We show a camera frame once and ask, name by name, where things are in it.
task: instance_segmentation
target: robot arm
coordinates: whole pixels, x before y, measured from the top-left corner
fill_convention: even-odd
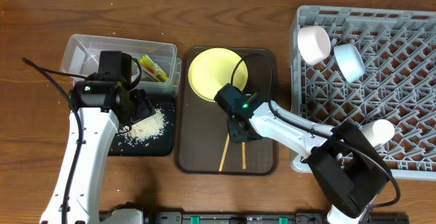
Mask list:
[[[388,182],[386,175],[375,167],[374,162],[359,154],[355,154],[344,169],[338,165],[337,158],[349,154],[349,150],[341,146],[344,143],[359,148],[360,152],[388,168],[379,159],[367,137],[350,123],[344,122],[338,127],[319,125],[285,111],[272,101],[272,108],[280,114],[277,117],[259,94],[243,95],[230,84],[218,91],[215,101],[229,115],[230,141],[249,142],[267,137],[305,158],[322,191],[333,204],[328,215],[331,223],[359,222],[366,213],[367,206]],[[342,143],[339,142],[338,145],[332,140],[341,140]]]
[[[69,138],[56,188],[40,223],[60,223],[66,209],[67,223],[100,223],[99,197],[108,151],[119,126],[133,125],[155,113],[146,93],[133,89],[132,58],[117,51],[102,51],[97,73],[76,83],[69,93],[78,108],[83,128],[70,115]],[[77,151],[78,132],[83,130],[83,143]],[[67,179],[78,155],[76,170],[69,188],[67,206],[63,197]],[[142,212],[136,209],[116,210],[104,223],[142,223]]]

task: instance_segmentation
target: cable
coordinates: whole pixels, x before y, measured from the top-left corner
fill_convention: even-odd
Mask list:
[[[130,90],[132,90],[132,89],[134,89],[135,87],[136,87],[136,85],[138,85],[139,84],[139,82],[141,81],[141,77],[142,77],[142,69],[141,69],[141,65],[139,64],[139,61],[136,59],[136,58],[132,58],[132,61],[134,61],[135,63],[136,63],[136,66],[138,67],[138,69],[139,69],[139,75],[138,75],[138,77],[136,77],[136,79],[130,84]],[[79,74],[69,74],[69,73],[64,73],[64,72],[61,72],[61,71],[53,71],[53,70],[50,70],[50,69],[46,69],[46,68],[44,68],[44,67],[40,67],[40,66],[38,66],[41,70],[43,70],[43,71],[45,71],[45,72],[48,72],[48,73],[51,73],[51,74],[57,74],[57,75],[60,75],[60,76],[67,76],[67,77],[74,77],[74,78],[83,78],[83,79],[85,79],[85,78],[87,78],[86,76],[83,76],[83,75],[79,75]]]
[[[67,223],[67,206],[68,206],[68,199],[69,199],[69,189],[71,188],[71,184],[72,184],[73,176],[74,176],[74,171],[76,170],[76,165],[77,165],[77,161],[79,158],[80,149],[82,148],[82,143],[83,143],[82,122],[80,120],[79,113],[77,112],[76,107],[73,105],[73,102],[68,97],[67,93],[65,93],[65,91],[62,89],[62,87],[60,87],[59,84],[46,73],[47,69],[39,67],[38,65],[36,65],[35,63],[33,63],[31,60],[29,60],[26,57],[23,57],[22,61],[24,61],[24,63],[26,63],[27,65],[35,68],[39,73],[41,73],[45,78],[47,78],[48,81],[50,81],[50,83],[60,92],[60,94],[63,96],[63,98],[65,98],[65,100],[67,101],[68,105],[70,106],[72,112],[74,113],[74,117],[76,117],[77,128],[78,128],[77,147],[76,147],[76,152],[74,153],[71,169],[69,170],[67,183],[65,184],[65,191],[63,193],[63,200],[62,200],[61,222],[62,222],[62,224],[66,224]]]
[[[137,58],[132,58],[132,61],[134,61],[136,63],[136,66],[138,66],[138,71],[139,71],[139,75],[138,77],[136,77],[136,79],[130,84],[130,91],[132,89],[134,89],[136,87],[136,85],[139,84],[139,81],[141,81],[141,77],[142,77],[142,69],[141,69],[141,65],[139,64],[139,61],[137,60]]]
[[[395,180],[395,178],[393,176],[391,176],[391,174],[388,173],[389,169],[385,169],[384,166],[381,166],[372,157],[370,157],[370,156],[366,155],[365,153],[363,153],[362,152],[363,149],[361,149],[359,146],[356,146],[356,145],[355,146],[350,146],[350,145],[348,145],[348,144],[346,144],[344,142],[340,142],[340,141],[336,140],[335,138],[333,138],[333,137],[331,137],[329,135],[326,135],[326,134],[320,133],[320,132],[318,132],[318,131],[316,131],[314,129],[308,129],[308,128],[302,126],[302,125],[293,123],[292,121],[289,121],[288,119],[282,117],[280,115],[280,113],[278,113],[277,110],[274,110],[273,105],[271,104],[271,101],[273,99],[275,69],[274,69],[273,61],[271,61],[271,59],[268,56],[266,56],[264,54],[255,53],[255,54],[249,54],[249,55],[243,57],[236,64],[236,67],[233,70],[232,79],[231,79],[231,83],[230,84],[233,85],[233,76],[236,73],[236,69],[238,68],[240,63],[242,63],[245,59],[248,59],[249,57],[252,57],[252,56],[262,56],[262,57],[266,58],[268,60],[269,64],[270,64],[271,75],[270,75],[270,86],[269,86],[269,90],[268,90],[268,107],[270,108],[272,114],[274,114],[274,116],[276,116],[277,118],[283,120],[284,122],[286,122],[287,124],[289,124],[291,126],[294,126],[294,127],[298,128],[298,129],[306,131],[307,133],[310,133],[311,135],[316,135],[316,136],[319,136],[321,138],[327,139],[327,140],[329,140],[329,142],[332,142],[332,143],[334,143],[334,144],[336,144],[338,146],[342,146],[343,148],[346,148],[346,149],[352,151],[353,153],[357,153],[360,156],[365,157],[366,159],[368,159],[369,161],[374,163],[374,165],[377,166],[386,175],[386,177],[390,180],[390,182],[394,185],[396,195],[395,195],[395,198],[393,200],[389,201],[389,202],[381,203],[381,204],[369,204],[368,208],[380,208],[380,207],[386,207],[386,206],[391,206],[391,205],[396,204],[400,200],[401,190],[400,190],[400,186],[398,185],[398,182]]]
[[[43,71],[45,71],[45,72],[48,72],[48,73],[51,73],[51,74],[57,74],[57,75],[60,75],[60,76],[67,76],[67,77],[75,77],[75,78],[83,78],[83,79],[85,79],[85,78],[87,78],[86,76],[83,76],[83,75],[79,75],[79,74],[69,74],[69,73],[64,73],[64,72],[61,72],[61,71],[53,71],[53,70],[50,70],[50,69],[46,69],[46,68],[44,68],[44,67],[40,67],[40,66],[38,66],[41,70],[43,70]]]

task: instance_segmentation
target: clear plastic bin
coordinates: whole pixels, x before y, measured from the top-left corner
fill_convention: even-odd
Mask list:
[[[174,44],[75,34],[68,41],[61,71],[86,76],[96,72],[102,50],[120,50],[137,59],[147,54],[167,73],[169,81],[153,82],[143,75],[137,88],[147,93],[177,95],[182,65],[181,60],[176,58],[177,48]],[[132,65],[132,74],[137,71],[136,65]]]

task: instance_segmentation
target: plastic container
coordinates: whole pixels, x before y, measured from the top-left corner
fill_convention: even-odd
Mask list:
[[[330,48],[355,45],[365,74],[346,82],[331,55],[315,66],[306,64],[297,35],[308,26],[324,28]],[[361,128],[386,119],[395,136],[375,149],[393,176],[436,180],[435,12],[304,5],[290,27],[289,56],[293,113],[330,125],[347,120]],[[310,172],[300,160],[293,158],[292,168]]]
[[[147,54],[170,79],[160,83],[153,82],[147,75],[142,75],[143,78],[137,88],[144,89],[147,93],[168,94],[173,97],[177,95],[182,66],[181,60],[176,58],[177,48],[174,44],[75,34],[68,41],[61,71],[81,75],[96,72],[102,50],[120,50],[137,59]],[[137,67],[132,65],[132,74],[136,74],[137,71]]]

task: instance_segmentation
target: wooden table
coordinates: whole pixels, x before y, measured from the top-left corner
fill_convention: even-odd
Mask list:
[[[290,106],[289,26],[300,5],[436,11],[436,0],[9,0],[0,25],[0,222],[37,223],[54,190],[69,127],[66,102],[20,60],[59,69],[75,33],[168,42],[178,57],[194,46],[260,47],[278,60],[279,103]],[[69,78],[55,77],[65,90]],[[400,180],[401,201],[378,211],[435,220],[436,183]],[[376,199],[393,198],[392,186]],[[189,175],[169,157],[110,157],[100,208],[127,201],[149,210],[328,211],[311,174],[290,168],[281,146],[268,177]]]

